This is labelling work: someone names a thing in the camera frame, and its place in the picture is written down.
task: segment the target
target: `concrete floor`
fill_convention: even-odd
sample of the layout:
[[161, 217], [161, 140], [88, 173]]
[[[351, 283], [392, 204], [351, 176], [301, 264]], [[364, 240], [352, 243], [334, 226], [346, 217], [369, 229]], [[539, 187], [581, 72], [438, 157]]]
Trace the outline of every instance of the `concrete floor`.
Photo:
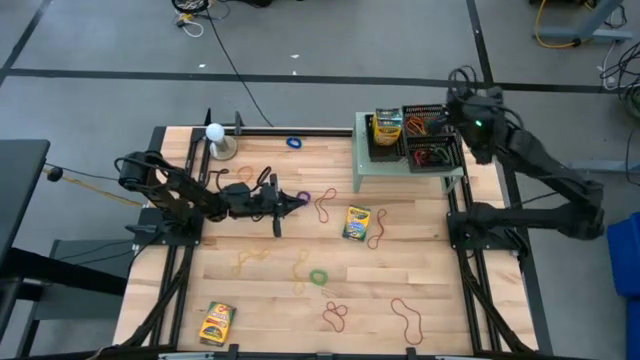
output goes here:
[[[475, 3], [495, 81], [599, 84], [596, 66], [607, 45], [542, 49], [530, 38], [536, 9], [527, 1]], [[40, 4], [0, 0], [0, 63]], [[640, 11], [637, 3], [626, 5], [627, 14]], [[229, 6], [232, 13], [218, 29], [243, 74], [295, 71], [300, 76], [442, 80], [462, 64], [480, 70], [465, 0], [276, 0], [260, 10], [237, 2]], [[247, 124], [263, 125], [237, 82], [185, 81], [179, 76], [128, 80], [122, 78], [126, 74], [120, 74], [121, 79], [95, 78], [100, 75], [96, 72], [105, 71], [232, 73], [206, 23], [204, 35], [192, 39], [172, 25], [173, 15], [168, 1], [51, 1], [13, 69], [83, 71], [74, 73], [81, 78], [8, 76], [0, 86], [0, 138], [49, 139], [49, 162], [114, 176], [113, 159], [145, 149], [154, 126], [199, 124], [208, 107], [214, 121], [230, 121], [238, 110]], [[573, 22], [581, 16], [582, 9], [550, 8], [543, 23]], [[634, 20], [629, 15], [627, 27], [640, 37], [640, 24]], [[612, 59], [629, 45], [616, 49]], [[436, 87], [292, 82], [249, 83], [276, 126], [350, 127], [356, 111], [440, 103], [445, 95], [445, 89]], [[506, 103], [563, 161], [624, 158], [633, 122], [615, 96], [519, 91], [508, 92]], [[640, 151], [638, 144], [640, 140], [631, 147], [632, 158]], [[640, 192], [622, 176], [587, 176], [605, 184], [608, 223], [637, 210]], [[92, 183], [142, 200], [117, 184]], [[524, 177], [519, 184], [523, 199], [548, 191]], [[81, 188], [41, 181], [15, 244], [48, 254], [56, 238], [128, 238], [123, 226], [137, 214], [135, 208]], [[613, 289], [606, 240], [579, 242], [552, 231], [530, 233], [554, 353], [624, 359], [625, 306]], [[21, 303], [16, 309], [11, 324], [15, 331], [8, 331], [0, 344], [0, 357], [14, 355], [28, 306]], [[33, 353], [109, 345], [114, 327], [115, 320], [44, 324]]]

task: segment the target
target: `green rubber band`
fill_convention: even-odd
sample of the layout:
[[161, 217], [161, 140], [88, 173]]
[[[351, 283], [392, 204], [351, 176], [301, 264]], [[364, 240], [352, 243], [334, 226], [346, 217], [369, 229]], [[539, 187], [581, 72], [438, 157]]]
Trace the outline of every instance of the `green rubber band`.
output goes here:
[[[320, 275], [322, 279], [318, 280], [316, 278], [316, 275]], [[323, 286], [327, 283], [327, 281], [329, 281], [329, 274], [327, 274], [327, 272], [324, 270], [313, 269], [309, 273], [309, 280], [315, 285]]]

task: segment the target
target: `wire basket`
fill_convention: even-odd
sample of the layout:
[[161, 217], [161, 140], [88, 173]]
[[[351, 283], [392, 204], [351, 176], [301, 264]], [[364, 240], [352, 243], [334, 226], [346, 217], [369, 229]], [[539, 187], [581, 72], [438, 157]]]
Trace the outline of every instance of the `wire basket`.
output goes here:
[[[442, 105], [402, 107], [402, 138], [411, 172], [451, 171], [462, 166], [460, 139], [452, 126], [445, 126], [439, 134], [428, 133], [428, 122], [440, 118], [444, 110]], [[407, 127], [411, 118], [419, 118], [424, 122], [424, 132]]]

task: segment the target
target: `wooden board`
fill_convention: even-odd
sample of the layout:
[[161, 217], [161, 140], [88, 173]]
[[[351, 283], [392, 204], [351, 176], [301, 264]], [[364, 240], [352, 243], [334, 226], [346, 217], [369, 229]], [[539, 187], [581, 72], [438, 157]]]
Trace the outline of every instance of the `wooden board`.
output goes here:
[[[170, 163], [184, 166], [190, 132], [186, 127], [167, 129], [162, 153]], [[284, 140], [239, 137], [238, 155], [224, 163], [212, 161], [210, 169], [230, 170], [221, 178], [224, 186], [239, 177], [246, 179], [247, 172], [236, 174], [243, 166], [253, 168], [250, 183], [255, 183], [258, 173], [270, 165], [285, 192], [308, 191], [312, 199], [334, 187], [337, 197], [324, 202], [328, 223], [319, 222], [313, 205], [287, 216], [282, 221], [283, 237], [277, 240], [270, 218], [206, 222], [191, 268], [179, 348], [219, 350], [200, 344], [198, 339], [209, 303], [219, 301], [238, 308], [228, 343], [239, 344], [241, 351], [402, 354], [411, 345], [403, 335], [405, 320], [391, 309], [391, 299], [397, 297], [421, 314], [424, 340], [416, 346], [419, 354], [470, 354], [457, 257], [449, 247], [445, 223], [448, 202], [440, 180], [367, 177], [360, 193], [354, 194], [350, 138], [307, 137], [302, 139], [300, 150], [288, 148]], [[474, 165], [466, 155], [475, 200], [501, 206], [495, 167]], [[374, 214], [387, 210], [382, 220], [385, 233], [377, 250], [341, 237], [350, 204], [368, 207]], [[373, 221], [369, 234], [379, 231]], [[270, 253], [264, 260], [249, 259], [239, 274], [232, 271], [240, 252], [265, 249]], [[155, 303], [166, 251], [166, 247], [149, 246], [138, 256], [114, 343], [128, 338]], [[308, 251], [309, 257], [294, 275], [293, 266], [301, 251]], [[516, 258], [506, 251], [491, 251], [486, 252], [486, 264], [497, 308], [521, 339], [536, 348]], [[324, 287], [309, 282], [312, 269], [328, 272], [329, 282]], [[323, 319], [328, 301], [348, 308], [341, 333]], [[169, 308], [165, 319], [170, 319], [172, 306]], [[409, 317], [407, 335], [414, 342], [419, 339], [418, 316], [406, 310], [403, 313]], [[479, 317], [488, 348], [481, 310]], [[334, 314], [328, 313], [327, 318], [341, 327]], [[165, 341], [169, 323], [165, 322]]]

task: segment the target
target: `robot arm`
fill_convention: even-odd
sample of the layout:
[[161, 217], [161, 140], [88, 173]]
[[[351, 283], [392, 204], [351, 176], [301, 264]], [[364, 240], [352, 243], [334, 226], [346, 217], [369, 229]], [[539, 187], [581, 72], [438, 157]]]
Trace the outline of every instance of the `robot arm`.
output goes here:
[[[160, 209], [169, 231], [189, 228], [197, 214], [213, 222], [220, 222], [227, 216], [234, 219], [251, 217], [259, 221], [263, 216], [271, 215], [274, 235], [280, 237], [280, 218], [306, 204], [302, 199], [279, 191], [275, 174], [266, 183], [271, 171], [269, 167], [263, 171], [253, 189], [244, 183], [236, 183], [212, 193], [184, 169], [166, 162], [158, 152], [134, 152], [116, 160], [116, 164], [119, 161], [122, 161], [122, 168], [118, 169], [120, 185], [129, 191], [142, 193]], [[158, 179], [157, 172], [166, 178], [164, 183]], [[259, 192], [252, 196], [251, 193], [258, 189]]]
[[524, 226], [556, 229], [581, 240], [602, 235], [602, 184], [584, 180], [564, 167], [533, 134], [507, 119], [506, 113], [515, 113], [504, 107], [500, 88], [489, 89], [487, 95], [478, 95], [468, 81], [464, 86], [450, 88], [445, 116], [432, 124], [432, 130], [454, 126], [478, 164], [490, 163], [495, 157], [505, 168], [542, 181], [569, 202], [541, 210], [496, 209], [486, 203], [473, 203], [466, 213], [454, 214], [452, 220], [479, 231], [496, 226]]

